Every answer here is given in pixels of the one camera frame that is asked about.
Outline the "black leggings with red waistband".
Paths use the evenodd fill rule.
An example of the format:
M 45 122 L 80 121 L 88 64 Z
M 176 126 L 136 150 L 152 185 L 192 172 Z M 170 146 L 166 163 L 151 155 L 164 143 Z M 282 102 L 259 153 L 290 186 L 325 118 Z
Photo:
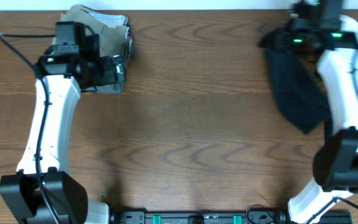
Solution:
M 308 134 L 331 117 L 327 97 L 293 54 L 268 49 L 265 59 L 273 96 L 284 118 Z

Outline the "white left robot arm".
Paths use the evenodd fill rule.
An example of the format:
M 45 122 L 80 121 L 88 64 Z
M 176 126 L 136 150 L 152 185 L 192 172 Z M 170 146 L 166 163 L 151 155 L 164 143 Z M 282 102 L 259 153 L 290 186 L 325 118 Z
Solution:
M 88 198 L 70 176 L 70 134 L 82 93 L 122 83 L 120 55 L 102 56 L 96 44 L 50 46 L 33 65 L 36 102 L 29 139 L 15 174 L 0 194 L 18 223 L 111 223 L 108 204 Z

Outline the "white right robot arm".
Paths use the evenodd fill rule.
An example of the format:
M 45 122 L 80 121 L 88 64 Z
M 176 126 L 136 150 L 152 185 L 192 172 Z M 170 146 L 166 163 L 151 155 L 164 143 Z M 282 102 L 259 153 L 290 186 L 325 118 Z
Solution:
M 262 37 L 272 61 L 296 52 L 316 52 L 331 110 L 324 146 L 313 159 L 313 178 L 282 211 L 259 204 L 245 213 L 123 212 L 112 223 L 350 223 L 347 212 L 333 212 L 338 202 L 358 194 L 358 23 L 341 16 L 324 29 L 304 19 Z

